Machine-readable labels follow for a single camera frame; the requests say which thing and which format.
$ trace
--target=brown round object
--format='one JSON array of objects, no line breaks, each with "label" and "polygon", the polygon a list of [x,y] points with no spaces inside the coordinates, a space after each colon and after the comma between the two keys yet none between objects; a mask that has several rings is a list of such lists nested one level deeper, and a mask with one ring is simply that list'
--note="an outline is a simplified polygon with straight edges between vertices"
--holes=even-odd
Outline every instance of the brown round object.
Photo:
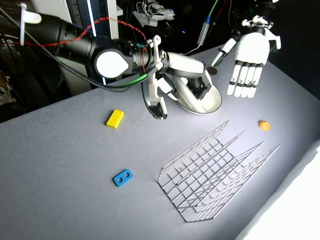
[{"label": "brown round object", "polygon": [[267,121],[259,121],[259,128],[261,128],[263,131],[269,131],[270,130],[270,123]]},{"label": "brown round object", "polygon": [[216,68],[214,68],[214,67],[208,67],[207,68],[207,71],[208,71],[208,73],[210,74],[210,75],[213,75],[213,76],[215,76],[215,75],[217,75],[217,73],[218,73],[218,71],[217,71],[217,69]]}]

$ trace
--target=yellow sponge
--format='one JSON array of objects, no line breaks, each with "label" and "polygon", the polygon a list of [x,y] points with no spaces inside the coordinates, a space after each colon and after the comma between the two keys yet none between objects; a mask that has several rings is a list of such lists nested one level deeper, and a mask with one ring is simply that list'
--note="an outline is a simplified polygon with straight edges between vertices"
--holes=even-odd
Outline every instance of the yellow sponge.
[{"label": "yellow sponge", "polygon": [[113,113],[111,114],[111,117],[106,122],[106,126],[117,129],[119,123],[121,122],[121,119],[124,117],[125,113],[123,111],[120,111],[118,109],[115,109]]}]

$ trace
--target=gray table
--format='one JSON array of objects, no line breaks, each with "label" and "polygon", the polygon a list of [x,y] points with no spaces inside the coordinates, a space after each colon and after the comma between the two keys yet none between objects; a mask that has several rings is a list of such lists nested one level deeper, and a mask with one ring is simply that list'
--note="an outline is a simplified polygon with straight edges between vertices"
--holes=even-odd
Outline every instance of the gray table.
[{"label": "gray table", "polygon": [[[213,78],[223,101],[210,115],[167,99],[168,118],[155,120],[137,85],[123,94],[95,89],[0,124],[0,239],[233,239],[320,136],[320,101],[269,62],[255,98],[227,96],[233,55]],[[125,112],[117,130],[105,126],[115,108]],[[246,130],[232,153],[261,141],[260,154],[280,149],[216,219],[185,223],[157,184],[160,169],[227,120],[222,142]],[[134,178],[116,187],[112,178],[127,168]]]}]

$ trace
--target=blue block with two holes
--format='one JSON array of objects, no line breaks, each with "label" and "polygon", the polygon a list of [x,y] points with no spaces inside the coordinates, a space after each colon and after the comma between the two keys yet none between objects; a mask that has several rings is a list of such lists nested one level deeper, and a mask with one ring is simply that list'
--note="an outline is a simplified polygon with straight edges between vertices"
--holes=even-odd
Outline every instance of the blue block with two holes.
[{"label": "blue block with two holes", "polygon": [[113,181],[118,187],[121,187],[133,177],[134,175],[132,174],[132,172],[129,169],[126,169],[123,172],[119,173],[117,176],[115,176],[113,178]]}]

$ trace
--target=wire grid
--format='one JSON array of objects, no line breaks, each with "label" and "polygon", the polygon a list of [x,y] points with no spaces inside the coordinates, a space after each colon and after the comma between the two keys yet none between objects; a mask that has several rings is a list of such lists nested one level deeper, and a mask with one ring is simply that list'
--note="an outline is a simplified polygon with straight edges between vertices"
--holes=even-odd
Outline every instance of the wire grid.
[{"label": "wire grid", "polygon": [[[227,147],[244,132],[223,145],[217,137],[227,123],[216,128],[161,169],[158,183],[186,222],[214,218],[250,178],[251,175],[248,177],[248,174],[254,173],[259,164],[263,164],[278,149],[269,151],[246,166],[241,165],[263,142],[234,157]],[[236,186],[233,182],[235,179],[240,182]]]}]

